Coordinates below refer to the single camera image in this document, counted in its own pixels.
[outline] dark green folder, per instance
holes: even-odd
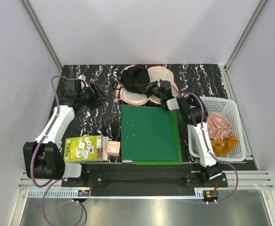
[[[182,155],[180,147],[180,139],[178,132],[178,122],[177,122],[177,113],[171,112],[172,124],[173,124],[173,133],[174,140],[176,145],[177,160],[175,161],[135,161],[136,165],[182,165]]]
[[[171,115],[159,107],[122,105],[122,160],[178,161]]]

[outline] plastic laundry basket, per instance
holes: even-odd
[[[237,105],[232,100],[215,97],[200,97],[208,113],[216,112],[225,117],[231,123],[233,136],[239,138],[239,142],[227,155],[217,157],[220,161],[243,161],[246,158],[246,149],[242,133],[241,120]],[[199,158],[196,140],[189,132],[189,152],[192,156]]]

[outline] pink box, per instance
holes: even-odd
[[[119,156],[120,142],[118,141],[109,141],[107,153],[110,156]]]

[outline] black marble tabletop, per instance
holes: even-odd
[[[93,82],[102,92],[110,97],[103,105],[93,111],[83,107],[68,126],[63,138],[83,137],[103,134],[112,140],[121,142],[121,105],[116,101],[112,90],[112,84],[116,81],[117,73],[128,65],[65,65],[62,76],[77,78],[79,75],[86,76],[86,82]],[[157,65],[146,65],[148,68]],[[227,98],[221,73],[218,65],[195,65],[175,64],[160,65],[174,73],[175,83],[181,93],[193,92],[199,96]],[[57,88],[59,95],[65,89],[65,81],[60,80]],[[148,102],[145,106],[157,106]],[[189,154],[187,126],[178,114],[178,128],[181,140],[181,153],[184,162],[196,162]],[[120,157],[111,157],[110,162],[120,162]]]

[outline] gray wall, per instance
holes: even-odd
[[[259,0],[30,0],[62,64],[225,64]]]
[[[0,1],[0,226],[24,170],[22,147],[42,130],[57,73],[20,1]]]
[[[259,165],[275,188],[275,0],[267,3],[229,73]]]

